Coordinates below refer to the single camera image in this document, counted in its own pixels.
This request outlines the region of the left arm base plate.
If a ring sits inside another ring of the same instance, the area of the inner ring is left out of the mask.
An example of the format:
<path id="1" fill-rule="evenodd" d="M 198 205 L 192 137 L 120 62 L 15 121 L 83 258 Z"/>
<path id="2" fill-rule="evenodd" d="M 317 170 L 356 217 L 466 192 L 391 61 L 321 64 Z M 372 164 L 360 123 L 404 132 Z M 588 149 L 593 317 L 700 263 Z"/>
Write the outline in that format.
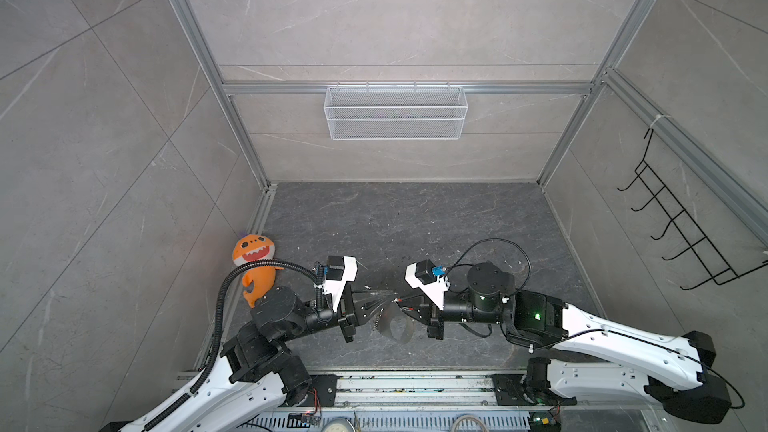
<path id="1" fill-rule="evenodd" d="M 320 374 L 311 376 L 311 385 L 297 407 L 314 408 L 315 401 L 320 408 L 335 405 L 339 376 L 335 374 Z"/>

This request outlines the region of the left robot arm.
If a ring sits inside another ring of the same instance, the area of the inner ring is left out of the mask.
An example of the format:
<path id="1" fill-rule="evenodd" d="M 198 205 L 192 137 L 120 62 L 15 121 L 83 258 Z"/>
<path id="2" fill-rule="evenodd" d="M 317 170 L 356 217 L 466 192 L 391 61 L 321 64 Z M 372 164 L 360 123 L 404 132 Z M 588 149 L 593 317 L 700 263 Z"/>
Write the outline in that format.
<path id="1" fill-rule="evenodd" d="M 132 422 L 111 422 L 104 431 L 226 431 L 262 411 L 296 405 L 310 392 L 312 378 L 289 341 L 338 327 L 347 342 L 378 308 L 391 303 L 391 290 L 354 292 L 346 284 L 337 308 L 330 296 L 303 302 L 288 287 L 258 299 L 251 320 L 188 384 Z"/>

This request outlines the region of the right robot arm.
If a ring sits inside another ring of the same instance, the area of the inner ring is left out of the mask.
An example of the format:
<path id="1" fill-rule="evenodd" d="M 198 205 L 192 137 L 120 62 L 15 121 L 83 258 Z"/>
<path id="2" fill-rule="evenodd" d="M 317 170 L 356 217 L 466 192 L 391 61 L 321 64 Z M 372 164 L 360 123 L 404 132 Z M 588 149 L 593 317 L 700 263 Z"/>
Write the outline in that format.
<path id="1" fill-rule="evenodd" d="M 705 333 L 668 336 L 612 322 L 517 288 L 513 276 L 491 262 L 469 268 L 462 292 L 451 290 L 447 268 L 429 260 L 409 265 L 405 281 L 412 292 L 395 302 L 429 337 L 443 338 L 447 323 L 486 324 L 528 349 L 522 376 L 493 380 L 502 404 L 648 403 L 709 425 L 734 407 L 728 381 L 712 368 L 716 350 Z"/>

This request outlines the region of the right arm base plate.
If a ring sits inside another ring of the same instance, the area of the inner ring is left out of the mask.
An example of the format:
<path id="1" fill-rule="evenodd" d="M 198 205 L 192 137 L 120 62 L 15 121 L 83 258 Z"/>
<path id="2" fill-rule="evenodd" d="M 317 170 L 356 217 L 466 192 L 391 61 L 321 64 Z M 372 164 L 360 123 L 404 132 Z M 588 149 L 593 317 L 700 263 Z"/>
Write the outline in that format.
<path id="1" fill-rule="evenodd" d="M 562 397 L 551 390 L 544 378 L 529 378 L 525 374 L 493 374 L 493 391 L 500 406 L 571 406 L 573 397 Z"/>

